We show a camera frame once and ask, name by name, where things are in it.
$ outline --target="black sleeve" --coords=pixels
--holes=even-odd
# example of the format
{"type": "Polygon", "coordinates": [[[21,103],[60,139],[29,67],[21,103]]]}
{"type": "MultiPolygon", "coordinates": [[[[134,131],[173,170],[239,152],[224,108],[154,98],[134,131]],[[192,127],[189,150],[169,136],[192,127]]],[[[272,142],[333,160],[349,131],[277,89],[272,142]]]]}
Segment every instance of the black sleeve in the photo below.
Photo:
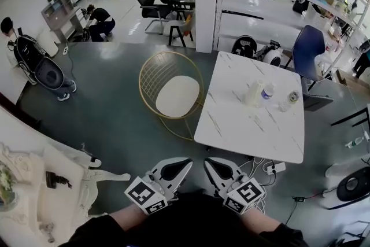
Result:
{"type": "Polygon", "coordinates": [[[125,232],[109,215],[91,218],[80,226],[69,241],[60,247],[126,246],[125,232]]]}
{"type": "Polygon", "coordinates": [[[275,231],[264,231],[260,236],[270,242],[274,242],[277,246],[308,247],[307,243],[303,239],[301,231],[293,230],[283,223],[279,225],[275,231]]]}

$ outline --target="marble table top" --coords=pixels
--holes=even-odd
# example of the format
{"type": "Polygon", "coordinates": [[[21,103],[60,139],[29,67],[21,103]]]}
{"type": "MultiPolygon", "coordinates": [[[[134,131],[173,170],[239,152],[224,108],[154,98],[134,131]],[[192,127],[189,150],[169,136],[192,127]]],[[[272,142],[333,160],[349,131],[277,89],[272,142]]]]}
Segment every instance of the marble table top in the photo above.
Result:
{"type": "Polygon", "coordinates": [[[294,72],[234,54],[219,52],[194,135],[215,148],[271,160],[301,163],[305,122],[300,76],[294,72]],[[275,93],[262,107],[246,106],[244,96],[254,81],[274,83],[275,93]],[[287,112],[278,110],[294,90],[300,94],[287,112]]]}

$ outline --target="gold wire chair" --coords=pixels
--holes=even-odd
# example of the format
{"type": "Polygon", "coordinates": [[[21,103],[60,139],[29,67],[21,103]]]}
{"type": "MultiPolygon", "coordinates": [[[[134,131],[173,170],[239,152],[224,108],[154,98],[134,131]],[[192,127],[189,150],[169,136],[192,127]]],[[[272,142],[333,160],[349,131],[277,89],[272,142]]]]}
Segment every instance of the gold wire chair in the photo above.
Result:
{"type": "Polygon", "coordinates": [[[173,135],[193,141],[193,134],[189,128],[187,117],[192,115],[198,107],[202,106],[203,78],[198,67],[188,57],[174,51],[162,51],[149,58],[143,65],[139,75],[140,95],[146,106],[154,112],[165,128],[173,135]],[[161,89],[175,76],[189,76],[199,84],[199,94],[190,110],[181,117],[170,117],[162,114],[156,107],[156,100],[161,89]],[[184,120],[190,137],[181,136],[172,131],[164,122],[168,120],[184,120]]]}

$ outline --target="sneaker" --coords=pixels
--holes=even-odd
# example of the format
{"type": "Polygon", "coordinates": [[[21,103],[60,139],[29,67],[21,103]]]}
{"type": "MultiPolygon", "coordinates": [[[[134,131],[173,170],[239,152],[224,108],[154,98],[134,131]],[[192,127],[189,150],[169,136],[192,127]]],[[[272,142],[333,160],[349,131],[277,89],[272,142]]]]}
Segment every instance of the sneaker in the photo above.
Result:
{"type": "Polygon", "coordinates": [[[73,85],[72,85],[72,86],[73,86],[73,87],[75,87],[75,88],[72,90],[72,93],[74,93],[75,91],[77,91],[77,85],[76,85],[76,82],[75,82],[74,80],[72,81],[72,83],[73,83],[73,85]]]}
{"type": "Polygon", "coordinates": [[[69,96],[70,96],[70,95],[69,95],[68,93],[65,93],[63,98],[59,98],[59,97],[58,97],[58,101],[59,101],[59,102],[62,102],[62,101],[68,100],[68,99],[69,99],[69,96]]]}

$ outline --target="white seat cushion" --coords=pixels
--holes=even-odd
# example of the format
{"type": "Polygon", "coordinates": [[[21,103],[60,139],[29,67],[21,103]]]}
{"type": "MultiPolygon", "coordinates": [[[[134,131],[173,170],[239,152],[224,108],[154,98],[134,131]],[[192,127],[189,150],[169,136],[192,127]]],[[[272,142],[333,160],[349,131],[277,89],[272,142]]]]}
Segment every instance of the white seat cushion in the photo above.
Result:
{"type": "Polygon", "coordinates": [[[156,107],[166,116],[182,117],[189,112],[199,95],[198,82],[188,76],[175,76],[159,92],[156,107]]]}
{"type": "MultiPolygon", "coordinates": [[[[185,22],[184,21],[169,21],[166,23],[166,26],[164,27],[164,30],[163,30],[163,35],[164,36],[169,36],[169,33],[171,31],[171,26],[179,26],[180,27],[180,32],[182,32],[181,30],[181,27],[185,25],[185,22]]],[[[177,30],[176,29],[173,29],[172,31],[172,37],[179,37],[179,34],[177,33],[177,30]]]]}

